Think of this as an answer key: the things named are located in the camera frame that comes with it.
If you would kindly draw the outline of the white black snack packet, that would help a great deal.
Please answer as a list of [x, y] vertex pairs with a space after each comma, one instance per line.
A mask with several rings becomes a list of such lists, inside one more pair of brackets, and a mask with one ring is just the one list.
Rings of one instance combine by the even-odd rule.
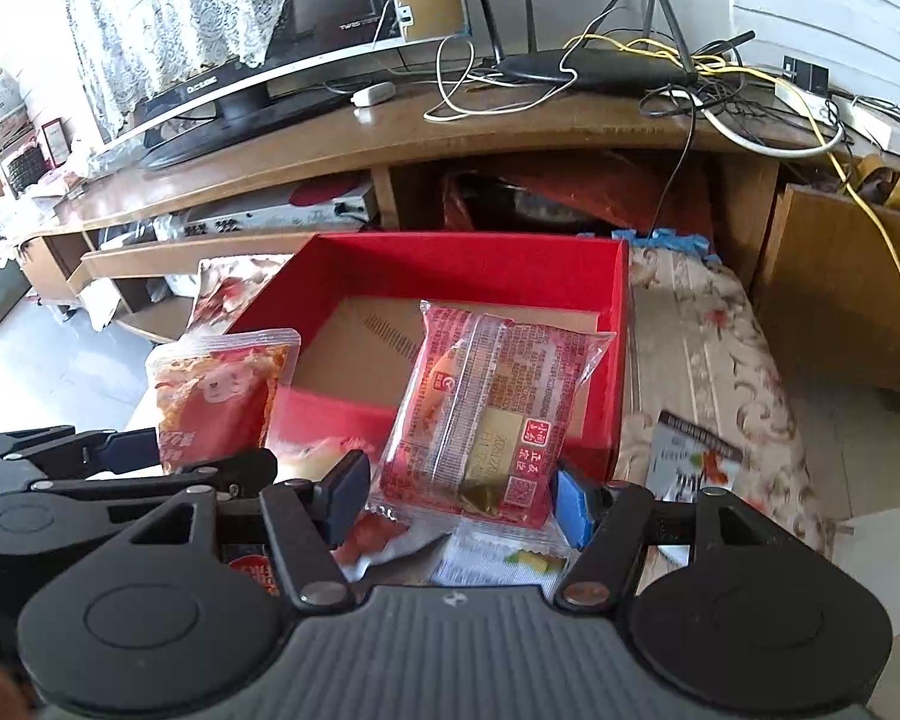
[[692, 502], [701, 488], [733, 488], [741, 466], [738, 447], [662, 410], [653, 429], [645, 488], [658, 500]]

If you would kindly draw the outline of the silver media player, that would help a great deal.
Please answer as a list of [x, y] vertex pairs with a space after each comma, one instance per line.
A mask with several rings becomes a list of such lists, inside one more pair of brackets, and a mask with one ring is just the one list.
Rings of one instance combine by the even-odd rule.
[[157, 216], [159, 241], [232, 232], [361, 229], [377, 216], [372, 179], [345, 172], [261, 188], [237, 197]]

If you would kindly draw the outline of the black wifi router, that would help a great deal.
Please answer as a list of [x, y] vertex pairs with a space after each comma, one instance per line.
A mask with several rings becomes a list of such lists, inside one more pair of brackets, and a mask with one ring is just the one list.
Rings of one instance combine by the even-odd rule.
[[621, 43], [598, 32], [619, 0], [610, 0], [583, 36], [571, 37], [562, 49], [542, 49], [536, 39], [533, 0], [525, 0], [526, 50], [507, 54], [500, 39], [489, 0], [479, 0], [491, 39], [493, 63], [489, 68], [507, 83], [539, 83], [596, 93], [624, 94], [662, 86], [692, 86], [704, 70], [720, 67], [725, 55], [752, 41], [756, 32], [741, 32], [730, 39], [689, 50], [685, 33], [670, 0], [647, 0], [639, 36]]

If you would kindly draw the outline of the white green snack packet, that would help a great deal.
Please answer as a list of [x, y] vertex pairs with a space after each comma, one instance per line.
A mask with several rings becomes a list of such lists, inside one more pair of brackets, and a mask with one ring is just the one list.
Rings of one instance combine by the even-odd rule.
[[549, 596], [577, 556], [557, 532], [537, 539], [458, 528], [445, 541], [427, 582], [439, 587], [535, 585]]

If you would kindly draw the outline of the red orange snack bag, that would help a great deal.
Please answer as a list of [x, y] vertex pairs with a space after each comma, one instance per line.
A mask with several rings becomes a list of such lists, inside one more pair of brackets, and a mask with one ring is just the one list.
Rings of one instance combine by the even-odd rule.
[[292, 328], [193, 335], [146, 361], [155, 440], [167, 472], [253, 452], [266, 444], [281, 385], [294, 374], [301, 335]]

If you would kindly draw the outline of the white lace cover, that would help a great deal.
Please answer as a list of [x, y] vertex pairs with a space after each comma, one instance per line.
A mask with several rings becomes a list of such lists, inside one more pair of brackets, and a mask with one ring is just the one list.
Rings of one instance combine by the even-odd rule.
[[103, 137], [144, 101], [238, 60], [265, 61], [286, 0], [59, 0]]

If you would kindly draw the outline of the white power strip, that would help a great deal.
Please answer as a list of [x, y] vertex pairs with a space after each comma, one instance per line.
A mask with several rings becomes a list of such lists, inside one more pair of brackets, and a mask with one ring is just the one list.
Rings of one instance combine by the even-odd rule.
[[862, 99], [823, 98], [781, 83], [774, 86], [774, 91], [775, 98], [798, 114], [811, 114], [816, 121], [831, 127], [842, 122], [845, 128], [862, 135], [880, 151], [900, 158], [900, 121], [867, 106]]

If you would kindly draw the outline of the brown cardboard box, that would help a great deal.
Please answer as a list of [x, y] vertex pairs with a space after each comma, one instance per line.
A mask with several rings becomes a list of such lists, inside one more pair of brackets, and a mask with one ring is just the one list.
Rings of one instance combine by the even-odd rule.
[[798, 185], [777, 197], [752, 305], [784, 376], [900, 390], [900, 213], [877, 216]]

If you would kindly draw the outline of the red cardboard box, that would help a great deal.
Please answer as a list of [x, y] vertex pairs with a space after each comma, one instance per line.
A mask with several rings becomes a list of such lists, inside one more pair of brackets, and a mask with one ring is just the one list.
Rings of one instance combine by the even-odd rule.
[[292, 328], [302, 349], [279, 388], [276, 454], [359, 439], [377, 455], [422, 343], [419, 304], [459, 305], [522, 322], [611, 332], [578, 394], [567, 454], [603, 481], [619, 445], [628, 333], [622, 241], [489, 232], [361, 232], [310, 239], [238, 317], [235, 332]]

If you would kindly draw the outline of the floral satin tablecloth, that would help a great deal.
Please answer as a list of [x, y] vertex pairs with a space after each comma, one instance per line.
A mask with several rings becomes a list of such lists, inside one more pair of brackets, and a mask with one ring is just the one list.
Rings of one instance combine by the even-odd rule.
[[[631, 312], [614, 477], [645, 486], [653, 429], [660, 411], [670, 411], [738, 447], [743, 466], [730, 491], [825, 553], [829, 538], [805, 446], [745, 288], [728, 268], [697, 255], [636, 247], [629, 259]], [[266, 445], [272, 450], [268, 439]], [[299, 463], [315, 450], [336, 447], [370, 455], [359, 439], [325, 439], [289, 455], [272, 451], [281, 463]], [[449, 536], [368, 567], [365, 575], [395, 571], [427, 582]]]

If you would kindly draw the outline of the wooden TV stand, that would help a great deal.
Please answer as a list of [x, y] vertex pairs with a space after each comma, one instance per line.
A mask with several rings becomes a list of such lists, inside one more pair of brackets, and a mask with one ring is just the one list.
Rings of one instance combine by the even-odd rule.
[[313, 177], [363, 172], [374, 183], [383, 229], [430, 231], [443, 221], [443, 173], [464, 161], [514, 153], [537, 160], [583, 151], [704, 151], [715, 172], [715, 249], [741, 283], [754, 280], [774, 216], [779, 165], [738, 148], [707, 122], [654, 119], [640, 114], [632, 99], [577, 93], [528, 112], [434, 124], [424, 117], [433, 102], [432, 94], [411, 93], [367, 115], [346, 106], [164, 172], [118, 172], [64, 205], [68, 226], [25, 239], [17, 261], [41, 299], [73, 304], [95, 278], [129, 283], [183, 275], [211, 257], [289, 254], [307, 238], [281, 229], [219, 232], [95, 252], [92, 231], [110, 224], [203, 208]]

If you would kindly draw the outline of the red snack packet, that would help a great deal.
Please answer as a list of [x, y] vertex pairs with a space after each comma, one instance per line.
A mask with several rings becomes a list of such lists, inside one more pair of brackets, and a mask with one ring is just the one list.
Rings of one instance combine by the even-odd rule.
[[[315, 450], [299, 463], [281, 463], [266, 449], [222, 460], [221, 475], [227, 478], [227, 493], [232, 494], [232, 499], [222, 505], [224, 525], [219, 536], [222, 561], [237, 571], [253, 575], [261, 587], [276, 593], [276, 575], [271, 566], [258, 494], [271, 484], [290, 479], [317, 483], [351, 450], [361, 449]], [[364, 509], [346, 541], [333, 551], [333, 557], [347, 580], [359, 582], [368, 567], [417, 553], [441, 536], [440, 530], [429, 525], [413, 527]]]

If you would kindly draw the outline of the red clear pastry packet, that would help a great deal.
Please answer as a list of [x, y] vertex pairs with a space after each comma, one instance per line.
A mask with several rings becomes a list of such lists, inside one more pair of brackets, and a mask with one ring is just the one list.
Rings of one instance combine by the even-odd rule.
[[393, 511], [537, 530], [580, 388], [613, 332], [421, 302], [424, 338], [375, 473]]

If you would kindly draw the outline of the black flat TV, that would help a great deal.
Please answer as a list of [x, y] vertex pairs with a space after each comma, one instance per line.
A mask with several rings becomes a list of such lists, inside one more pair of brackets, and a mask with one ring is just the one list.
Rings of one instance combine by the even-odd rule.
[[142, 165], [159, 171], [340, 109], [323, 85], [276, 96], [269, 85], [310, 67], [349, 59], [397, 37], [391, 0], [278, 0], [274, 28], [256, 67], [212, 62], [144, 107]]

